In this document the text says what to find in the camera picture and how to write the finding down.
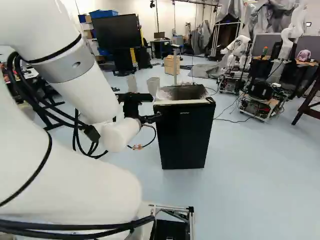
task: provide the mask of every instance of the wooden stool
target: wooden stool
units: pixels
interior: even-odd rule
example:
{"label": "wooden stool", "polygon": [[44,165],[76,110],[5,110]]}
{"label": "wooden stool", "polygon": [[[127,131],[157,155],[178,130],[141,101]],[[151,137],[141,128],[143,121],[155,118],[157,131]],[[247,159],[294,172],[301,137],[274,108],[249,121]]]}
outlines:
{"label": "wooden stool", "polygon": [[314,99],[314,97],[316,96],[317,92],[320,91],[320,77],[319,77],[320,71],[319,71],[319,69],[317,72],[318,72],[317,80],[314,83],[314,86],[311,89],[309,95],[305,98],[305,101],[299,107],[298,114],[295,116],[293,122],[291,123],[292,125],[296,125],[296,123],[301,118],[302,114],[306,114],[306,115],[309,115],[313,118],[320,119],[320,111],[316,111],[316,110],[311,109],[314,106],[320,105],[320,102],[309,105],[311,103],[311,101]]}

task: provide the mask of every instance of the person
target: person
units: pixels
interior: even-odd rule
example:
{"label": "person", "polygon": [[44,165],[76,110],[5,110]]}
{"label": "person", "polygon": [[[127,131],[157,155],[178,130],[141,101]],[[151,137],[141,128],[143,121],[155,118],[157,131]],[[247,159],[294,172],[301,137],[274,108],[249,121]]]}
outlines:
{"label": "person", "polygon": [[9,75],[8,75],[8,70],[6,69],[5,64],[2,63],[1,61],[0,61],[0,69],[1,69],[1,71],[2,71],[4,81],[5,81],[6,83],[7,83],[7,82],[10,82]]}

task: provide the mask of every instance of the screen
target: screen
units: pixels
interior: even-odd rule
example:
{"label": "screen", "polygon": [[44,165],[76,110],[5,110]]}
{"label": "screen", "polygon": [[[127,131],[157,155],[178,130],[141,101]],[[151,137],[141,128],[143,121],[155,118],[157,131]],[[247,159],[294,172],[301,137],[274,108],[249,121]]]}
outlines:
{"label": "screen", "polygon": [[135,14],[93,18],[92,24],[102,49],[126,49],[142,44]]}

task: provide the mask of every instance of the light fixture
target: light fixture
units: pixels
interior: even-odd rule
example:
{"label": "light fixture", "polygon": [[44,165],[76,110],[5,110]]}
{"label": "light fixture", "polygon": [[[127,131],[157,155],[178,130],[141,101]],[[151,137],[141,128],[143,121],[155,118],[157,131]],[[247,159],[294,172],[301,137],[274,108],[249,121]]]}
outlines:
{"label": "light fixture", "polygon": [[154,8],[156,5],[154,4],[154,0],[150,0],[150,8]]}

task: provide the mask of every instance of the cardboard box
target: cardboard box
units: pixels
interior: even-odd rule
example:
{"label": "cardboard box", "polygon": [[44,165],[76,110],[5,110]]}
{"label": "cardboard box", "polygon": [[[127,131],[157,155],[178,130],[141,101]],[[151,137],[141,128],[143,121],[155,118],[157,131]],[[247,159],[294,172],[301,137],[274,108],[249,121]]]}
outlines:
{"label": "cardboard box", "polygon": [[[174,68],[173,66],[164,66],[164,72],[166,74],[174,75]],[[176,69],[176,74],[180,74],[180,68]]]}
{"label": "cardboard box", "polygon": [[83,34],[84,34],[84,36],[85,36],[87,39],[93,39],[91,30],[84,30],[84,31],[83,31]]}
{"label": "cardboard box", "polygon": [[94,25],[92,23],[80,23],[83,30],[92,30]]}
{"label": "cardboard box", "polygon": [[105,57],[104,57],[104,56],[95,56],[95,60],[96,60],[97,62],[99,62],[99,61],[104,61],[104,60],[105,60]]}
{"label": "cardboard box", "polygon": [[85,17],[85,22],[86,22],[87,24],[92,23],[92,20],[91,20],[91,16],[90,16],[90,15],[85,15],[84,17]]}
{"label": "cardboard box", "polygon": [[[164,58],[164,72],[174,75],[174,56],[168,55]],[[180,59],[176,57],[176,74],[180,74]]]}

